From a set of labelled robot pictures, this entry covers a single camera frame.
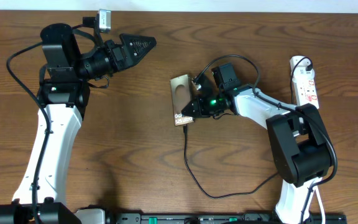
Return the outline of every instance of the power socket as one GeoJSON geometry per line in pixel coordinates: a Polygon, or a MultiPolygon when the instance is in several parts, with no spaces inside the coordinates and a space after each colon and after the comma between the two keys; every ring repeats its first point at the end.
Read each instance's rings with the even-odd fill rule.
{"type": "MultiPolygon", "coordinates": [[[[303,58],[304,56],[294,56],[290,60],[291,73],[294,66],[303,58]]],[[[295,90],[296,96],[296,105],[302,106],[307,103],[311,103],[317,109],[319,108],[316,85],[314,82],[314,69],[306,71],[308,65],[310,65],[309,59],[302,60],[299,65],[296,67],[293,73],[293,87],[295,90]]]]}

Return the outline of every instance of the green connector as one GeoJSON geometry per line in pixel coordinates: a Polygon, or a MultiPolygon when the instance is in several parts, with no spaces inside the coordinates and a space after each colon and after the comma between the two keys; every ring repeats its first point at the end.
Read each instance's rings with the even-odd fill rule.
{"type": "Polygon", "coordinates": [[[157,224],[157,218],[149,218],[149,224],[157,224]]]}

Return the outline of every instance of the robotic arm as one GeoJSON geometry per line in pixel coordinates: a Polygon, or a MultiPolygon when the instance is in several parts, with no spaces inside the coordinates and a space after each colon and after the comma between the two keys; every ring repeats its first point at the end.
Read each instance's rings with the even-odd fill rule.
{"type": "MultiPolygon", "coordinates": [[[[183,115],[209,118],[231,110],[235,115],[250,118],[267,129],[275,166],[284,179],[275,214],[281,222],[299,223],[307,200],[303,215],[303,220],[306,220],[311,203],[308,188],[327,174],[334,160],[321,133],[298,115],[301,113],[311,118],[327,136],[317,108],[309,103],[298,106],[282,103],[252,85],[242,85],[231,63],[213,68],[212,73],[219,94],[213,95],[211,83],[201,73],[193,84],[202,94],[182,110],[183,115]],[[296,142],[297,136],[306,134],[307,140],[296,142]]],[[[310,77],[302,80],[298,76],[298,85],[309,81],[310,77]]],[[[300,91],[296,91],[296,98],[300,99],[298,93],[300,91]]]]}
{"type": "Polygon", "coordinates": [[[50,130],[45,129],[48,124],[43,111],[39,110],[38,131],[29,165],[12,203],[0,205],[0,223],[28,223],[33,217],[38,218],[37,216],[39,222],[44,224],[113,223],[112,217],[104,210],[89,209],[74,215],[65,206],[71,150],[85,117],[90,87],[108,87],[108,84],[94,86],[88,80],[105,78],[109,82],[108,77],[113,73],[135,66],[157,44],[154,37],[131,34],[120,35],[122,44],[112,40],[103,43],[100,33],[108,33],[110,28],[111,11],[101,9],[96,17],[84,17],[79,26],[52,24],[42,30],[42,42],[38,45],[42,45],[47,64],[40,69],[37,98],[50,121],[50,130]],[[79,27],[92,28],[93,35],[78,30],[79,27]],[[91,40],[94,43],[93,49],[81,54],[74,34],[91,40]],[[45,71],[48,71],[50,78],[45,79],[45,71]],[[42,155],[47,132],[49,137],[42,155]],[[35,202],[32,186],[39,159],[35,202]],[[34,214],[34,205],[37,206],[38,214],[34,214]]]}

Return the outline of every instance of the wire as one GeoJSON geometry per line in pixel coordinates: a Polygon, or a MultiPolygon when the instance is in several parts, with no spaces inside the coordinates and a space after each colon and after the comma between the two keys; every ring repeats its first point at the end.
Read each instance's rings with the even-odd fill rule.
{"type": "Polygon", "coordinates": [[[212,115],[212,118],[213,119],[221,119],[224,115],[232,115],[232,116],[234,116],[234,114],[224,113],[224,114],[222,114],[221,116],[218,116],[218,117],[216,117],[215,114],[214,114],[214,115],[212,115]]]}
{"type": "Polygon", "coordinates": [[[318,187],[316,187],[316,197],[321,212],[321,224],[326,224],[326,214],[324,212],[323,201],[321,200],[320,191],[318,190],[318,187]]]}
{"type": "Polygon", "coordinates": [[[271,179],[273,179],[278,172],[276,172],[275,174],[271,175],[270,177],[268,177],[266,180],[264,180],[261,184],[259,184],[253,191],[250,192],[243,192],[243,193],[233,193],[233,194],[227,194],[227,195],[222,195],[222,196],[212,196],[209,193],[207,193],[202,186],[200,185],[200,183],[198,182],[197,178],[194,176],[193,172],[191,171],[189,164],[187,163],[187,156],[186,156],[186,151],[187,151],[187,124],[184,125],[183,127],[183,133],[185,134],[185,147],[184,147],[184,159],[185,159],[185,166],[187,168],[187,171],[189,172],[189,174],[191,175],[191,177],[193,178],[193,180],[196,182],[196,185],[198,186],[198,188],[202,191],[202,193],[204,193],[207,197],[211,198],[211,199],[220,199],[220,198],[226,198],[226,197],[232,197],[232,196],[237,196],[237,195],[250,195],[255,193],[256,191],[258,191],[263,185],[265,185],[268,181],[270,181],[271,179]]]}
{"type": "Polygon", "coordinates": [[[77,26],[73,26],[71,29],[78,29],[78,28],[81,28],[81,27],[84,27],[84,24],[80,24],[80,25],[77,25],[77,26]]]}
{"type": "Polygon", "coordinates": [[[310,61],[310,65],[308,65],[308,67],[313,68],[313,62],[311,61],[310,58],[308,57],[303,57],[301,60],[299,60],[298,63],[296,63],[296,65],[293,67],[292,71],[291,71],[291,79],[290,79],[290,90],[291,90],[291,104],[293,104],[293,90],[292,90],[292,78],[293,78],[293,74],[295,72],[295,69],[297,68],[297,66],[304,60],[304,59],[308,59],[310,61]]]}
{"type": "Polygon", "coordinates": [[[48,138],[49,138],[49,133],[50,133],[50,122],[49,122],[49,117],[48,114],[45,112],[44,108],[42,107],[42,105],[40,104],[40,101],[37,99],[37,97],[31,92],[30,89],[28,89],[24,83],[22,83],[16,76],[15,74],[12,72],[11,70],[11,60],[20,55],[21,53],[24,53],[28,50],[34,49],[38,46],[42,45],[42,42],[39,42],[37,44],[34,44],[33,46],[30,46],[26,49],[20,50],[14,54],[12,54],[6,61],[6,68],[7,71],[9,72],[9,74],[11,74],[12,78],[15,79],[15,81],[24,89],[24,91],[26,91],[30,97],[35,101],[35,103],[37,104],[37,106],[40,108],[40,111],[42,112],[44,118],[45,118],[45,122],[47,124],[47,128],[45,130],[45,137],[44,137],[44,141],[42,143],[41,146],[41,151],[40,151],[40,155],[38,157],[38,161],[37,161],[37,165],[35,167],[35,172],[34,172],[34,179],[33,182],[31,183],[31,187],[32,187],[32,212],[34,215],[34,220],[36,224],[40,224],[40,218],[38,216],[38,211],[37,211],[37,190],[38,190],[38,178],[39,178],[39,173],[40,173],[40,168],[41,168],[41,163],[42,163],[42,159],[44,157],[45,154],[45,148],[47,146],[48,143],[48,138]]]}
{"type": "Polygon", "coordinates": [[[252,66],[254,66],[254,68],[256,70],[258,70],[258,68],[256,67],[256,65],[251,61],[249,60],[248,58],[244,57],[244,56],[241,56],[241,55],[223,55],[223,56],[220,56],[214,60],[212,60],[212,62],[210,62],[205,68],[204,70],[202,70],[196,78],[193,79],[193,82],[196,83],[198,81],[198,79],[204,74],[205,71],[207,71],[207,69],[215,62],[217,62],[218,60],[221,60],[223,58],[227,58],[227,57],[237,57],[237,58],[241,58],[241,59],[244,59],[246,60],[247,62],[249,62],[252,66]]]}
{"type": "Polygon", "coordinates": [[[102,78],[105,78],[107,80],[107,84],[105,84],[103,86],[96,86],[96,85],[94,85],[92,83],[88,83],[89,87],[91,87],[91,88],[109,88],[109,84],[110,84],[109,77],[104,75],[104,76],[102,76],[102,78]]]}

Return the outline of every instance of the white cable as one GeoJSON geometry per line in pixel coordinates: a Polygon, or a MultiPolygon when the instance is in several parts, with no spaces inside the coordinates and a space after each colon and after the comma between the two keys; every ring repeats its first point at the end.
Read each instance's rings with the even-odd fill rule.
{"type": "Polygon", "coordinates": [[[318,205],[320,206],[320,212],[321,212],[321,224],[326,224],[326,214],[324,212],[324,207],[323,207],[323,201],[321,200],[321,196],[320,196],[320,191],[318,190],[318,187],[314,187],[315,191],[316,191],[316,196],[317,196],[317,201],[318,201],[318,205]]]}

